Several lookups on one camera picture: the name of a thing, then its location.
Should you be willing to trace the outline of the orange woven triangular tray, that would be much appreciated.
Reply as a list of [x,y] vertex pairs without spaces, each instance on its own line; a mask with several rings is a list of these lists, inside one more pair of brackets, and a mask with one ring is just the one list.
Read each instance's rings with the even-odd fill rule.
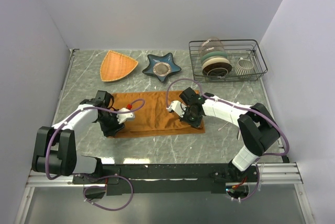
[[100,79],[103,82],[121,80],[138,65],[138,61],[128,55],[109,50],[100,66]]

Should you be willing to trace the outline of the blue star-shaped dish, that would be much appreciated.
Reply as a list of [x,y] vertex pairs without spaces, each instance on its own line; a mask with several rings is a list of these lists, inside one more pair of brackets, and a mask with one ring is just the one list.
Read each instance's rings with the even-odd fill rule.
[[149,65],[142,70],[144,75],[155,76],[160,82],[165,82],[169,75],[181,72],[182,68],[175,64],[173,53],[169,52],[164,56],[148,54]]

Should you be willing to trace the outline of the orange cloth napkin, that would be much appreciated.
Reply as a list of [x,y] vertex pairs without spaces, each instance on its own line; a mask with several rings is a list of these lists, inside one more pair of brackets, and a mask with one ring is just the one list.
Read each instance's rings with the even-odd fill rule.
[[193,128],[181,122],[178,115],[166,110],[166,92],[114,93],[110,105],[115,109],[128,106],[136,99],[145,100],[145,105],[135,112],[135,119],[125,122],[125,127],[116,134],[116,138],[140,138],[205,133],[202,122],[199,128]]

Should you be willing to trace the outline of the clear glass jar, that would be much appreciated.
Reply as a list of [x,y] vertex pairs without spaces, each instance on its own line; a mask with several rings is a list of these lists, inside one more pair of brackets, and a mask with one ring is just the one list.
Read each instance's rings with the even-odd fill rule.
[[222,44],[221,40],[217,37],[210,37],[205,42],[203,42],[199,48],[198,53],[200,57],[205,56],[211,52],[225,52],[224,45]]

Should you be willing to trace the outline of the striped ceramic mug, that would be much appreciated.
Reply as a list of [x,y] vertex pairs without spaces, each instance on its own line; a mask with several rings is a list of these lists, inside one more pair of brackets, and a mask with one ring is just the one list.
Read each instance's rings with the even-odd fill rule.
[[235,66],[235,74],[236,76],[244,76],[252,73],[254,69],[253,63],[244,58],[240,58]]

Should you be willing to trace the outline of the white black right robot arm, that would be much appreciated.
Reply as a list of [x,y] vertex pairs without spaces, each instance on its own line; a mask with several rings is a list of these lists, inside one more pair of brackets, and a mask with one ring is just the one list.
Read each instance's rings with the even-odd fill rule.
[[218,118],[239,128],[243,146],[228,163],[226,176],[232,181],[246,177],[247,169],[281,137],[279,128],[267,108],[260,103],[253,106],[228,102],[211,93],[198,94],[187,88],[180,94],[182,101],[170,103],[180,121],[198,128],[204,116]]

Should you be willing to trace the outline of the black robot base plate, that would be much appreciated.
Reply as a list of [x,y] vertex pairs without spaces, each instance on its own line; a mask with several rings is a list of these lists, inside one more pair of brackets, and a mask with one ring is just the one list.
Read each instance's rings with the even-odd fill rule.
[[224,194],[228,184],[257,182],[255,166],[240,172],[228,163],[109,164],[102,174],[75,176],[73,184],[107,186],[106,195],[210,192]]

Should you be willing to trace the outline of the aluminium frame rail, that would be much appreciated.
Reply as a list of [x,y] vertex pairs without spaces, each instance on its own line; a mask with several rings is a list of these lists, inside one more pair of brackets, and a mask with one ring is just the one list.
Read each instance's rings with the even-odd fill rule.
[[[296,163],[262,163],[258,165],[261,185],[302,184],[303,179]],[[26,187],[81,187],[88,182],[78,184],[73,176],[60,176],[49,180],[44,174],[30,172]]]

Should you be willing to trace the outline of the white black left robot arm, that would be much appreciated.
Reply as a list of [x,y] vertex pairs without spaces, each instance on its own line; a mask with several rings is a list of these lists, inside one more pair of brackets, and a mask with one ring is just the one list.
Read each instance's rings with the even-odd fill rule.
[[101,159],[77,155],[75,138],[92,123],[99,123],[105,137],[114,137],[125,127],[116,113],[108,112],[114,97],[98,91],[95,98],[85,99],[71,115],[61,122],[38,129],[32,158],[32,170],[46,173],[48,178],[85,174],[92,183],[104,177]]

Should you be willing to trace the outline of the stacked ceramic plates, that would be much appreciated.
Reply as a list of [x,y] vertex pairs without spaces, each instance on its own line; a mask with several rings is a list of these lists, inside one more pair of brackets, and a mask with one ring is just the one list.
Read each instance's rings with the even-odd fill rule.
[[228,55],[224,51],[213,51],[200,58],[204,76],[226,76],[232,70]]

